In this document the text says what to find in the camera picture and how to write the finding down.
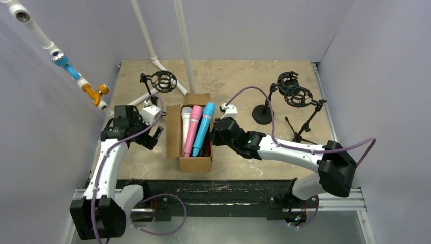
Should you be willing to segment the cardboard box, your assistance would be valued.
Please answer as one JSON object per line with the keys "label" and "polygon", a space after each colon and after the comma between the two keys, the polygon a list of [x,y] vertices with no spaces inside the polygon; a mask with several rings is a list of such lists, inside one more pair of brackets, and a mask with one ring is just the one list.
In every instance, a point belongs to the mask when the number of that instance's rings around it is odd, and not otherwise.
{"label": "cardboard box", "polygon": [[188,93],[183,104],[166,108],[166,144],[168,160],[173,160],[181,173],[210,173],[212,170],[212,143],[208,139],[213,119],[205,115],[205,106],[215,104],[209,93]]}

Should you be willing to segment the blue microphone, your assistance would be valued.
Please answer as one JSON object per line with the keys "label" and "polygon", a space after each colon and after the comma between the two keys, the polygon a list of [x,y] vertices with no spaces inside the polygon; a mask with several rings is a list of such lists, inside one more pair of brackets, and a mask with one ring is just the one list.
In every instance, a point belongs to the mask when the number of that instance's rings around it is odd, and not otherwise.
{"label": "blue microphone", "polygon": [[208,102],[203,110],[201,124],[199,126],[198,133],[195,138],[195,142],[193,145],[192,156],[197,157],[202,148],[203,142],[205,140],[205,136],[210,127],[212,117],[215,112],[216,105],[213,102]]}

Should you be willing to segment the pink microphone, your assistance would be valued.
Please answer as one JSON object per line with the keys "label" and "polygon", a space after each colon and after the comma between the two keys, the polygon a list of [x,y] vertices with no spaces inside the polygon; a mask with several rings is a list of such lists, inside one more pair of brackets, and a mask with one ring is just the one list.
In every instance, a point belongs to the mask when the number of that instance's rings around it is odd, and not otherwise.
{"label": "pink microphone", "polygon": [[189,157],[192,152],[193,143],[198,130],[199,121],[202,117],[202,107],[194,105],[190,116],[189,130],[187,134],[186,144],[184,147],[184,157]]}

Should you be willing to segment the black glitter microphone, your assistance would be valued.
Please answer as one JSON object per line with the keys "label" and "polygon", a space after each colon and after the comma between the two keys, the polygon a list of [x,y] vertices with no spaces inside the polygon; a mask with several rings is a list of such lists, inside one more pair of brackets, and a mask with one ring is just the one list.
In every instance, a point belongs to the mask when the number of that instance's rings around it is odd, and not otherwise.
{"label": "black glitter microphone", "polygon": [[201,157],[211,156],[211,142],[210,142],[209,134],[205,136],[205,139],[203,141],[202,148],[200,151],[200,156]]}

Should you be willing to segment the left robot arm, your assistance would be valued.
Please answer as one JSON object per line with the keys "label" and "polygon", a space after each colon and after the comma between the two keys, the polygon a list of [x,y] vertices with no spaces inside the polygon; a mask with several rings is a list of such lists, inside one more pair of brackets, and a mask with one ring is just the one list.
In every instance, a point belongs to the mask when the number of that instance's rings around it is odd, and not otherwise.
{"label": "left robot arm", "polygon": [[100,154],[91,180],[82,197],[70,205],[70,215],[82,240],[122,237],[132,208],[144,197],[144,186],[129,184],[117,190],[117,180],[122,162],[135,143],[152,150],[163,131],[155,127],[162,115],[162,108],[148,105],[142,110],[134,105],[118,105],[100,133]]}

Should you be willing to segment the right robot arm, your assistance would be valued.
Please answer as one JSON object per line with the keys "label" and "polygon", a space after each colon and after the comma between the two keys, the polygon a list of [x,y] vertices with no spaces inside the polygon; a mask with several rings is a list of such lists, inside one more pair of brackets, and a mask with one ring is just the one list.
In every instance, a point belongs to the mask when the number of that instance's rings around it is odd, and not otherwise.
{"label": "right robot arm", "polygon": [[214,146],[227,146],[246,159],[275,160],[312,171],[311,175],[294,180],[288,193],[300,200],[329,193],[338,197],[350,195],[357,168],[356,161],[337,142],[309,145],[275,141],[262,132],[245,131],[231,117],[220,119],[209,134]]}

